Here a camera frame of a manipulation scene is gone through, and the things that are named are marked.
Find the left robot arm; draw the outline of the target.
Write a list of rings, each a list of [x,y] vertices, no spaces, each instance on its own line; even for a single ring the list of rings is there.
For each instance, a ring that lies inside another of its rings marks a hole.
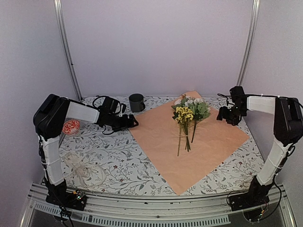
[[[113,132],[139,125],[134,115],[118,115],[118,100],[104,96],[103,104],[86,105],[78,101],[50,94],[36,111],[33,124],[42,150],[42,165],[50,185],[65,184],[61,171],[59,140],[65,120],[75,119],[100,127],[110,126]]]

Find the white rose flower bunch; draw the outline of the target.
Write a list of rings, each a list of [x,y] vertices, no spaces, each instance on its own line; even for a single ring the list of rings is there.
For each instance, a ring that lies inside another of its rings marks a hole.
[[[194,103],[195,98],[192,96],[182,95],[180,98],[174,101],[171,108],[176,110],[177,107],[189,107],[189,105]]]

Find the yellow flower bunch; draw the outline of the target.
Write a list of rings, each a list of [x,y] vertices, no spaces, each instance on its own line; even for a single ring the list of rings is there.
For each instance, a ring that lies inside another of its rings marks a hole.
[[[177,156],[180,154],[181,140],[185,139],[185,150],[189,152],[191,150],[189,141],[189,126],[193,121],[194,114],[193,111],[186,106],[177,106],[174,112],[174,120],[179,125],[179,135],[178,135],[178,152]]]

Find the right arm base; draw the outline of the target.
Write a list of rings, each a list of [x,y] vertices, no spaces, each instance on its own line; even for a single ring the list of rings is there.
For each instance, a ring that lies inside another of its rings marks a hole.
[[[261,185],[256,176],[252,179],[249,190],[246,193],[227,197],[227,203],[232,211],[244,210],[265,204],[265,208],[258,208],[244,212],[244,217],[250,222],[260,221],[264,216],[267,203],[269,202],[268,192],[273,183]]]

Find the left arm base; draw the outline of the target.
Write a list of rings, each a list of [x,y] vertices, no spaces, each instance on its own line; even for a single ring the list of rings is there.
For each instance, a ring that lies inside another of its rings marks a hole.
[[[84,211],[87,202],[87,196],[85,193],[79,190],[76,190],[75,193],[67,192],[67,184],[65,180],[58,185],[54,185],[45,179],[45,185],[48,189],[46,202],[63,208]]]

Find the white purple flower bunch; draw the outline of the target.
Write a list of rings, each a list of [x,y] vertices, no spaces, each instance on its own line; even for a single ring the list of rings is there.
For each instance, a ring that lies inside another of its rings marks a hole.
[[[195,97],[194,103],[189,105],[188,108],[190,108],[194,114],[193,121],[191,122],[194,126],[193,135],[191,138],[191,143],[192,143],[194,141],[198,122],[208,118],[210,116],[211,109],[210,106],[202,98],[197,98],[197,97]]]

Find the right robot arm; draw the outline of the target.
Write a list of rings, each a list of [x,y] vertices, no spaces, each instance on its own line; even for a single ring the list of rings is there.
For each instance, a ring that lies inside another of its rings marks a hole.
[[[247,111],[257,111],[274,116],[274,140],[267,159],[256,176],[261,186],[271,185],[275,175],[283,168],[293,146],[303,136],[302,105],[297,98],[262,95],[229,95],[231,107],[220,107],[217,120],[226,120],[236,126],[247,115]]]

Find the peach wrapping paper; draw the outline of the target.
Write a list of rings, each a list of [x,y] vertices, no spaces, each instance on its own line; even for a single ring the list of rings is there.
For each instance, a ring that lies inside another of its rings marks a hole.
[[[218,110],[189,127],[186,137],[173,120],[173,102],[135,116],[139,125],[130,132],[173,192],[181,195],[215,170],[249,136],[236,126],[218,121]]]

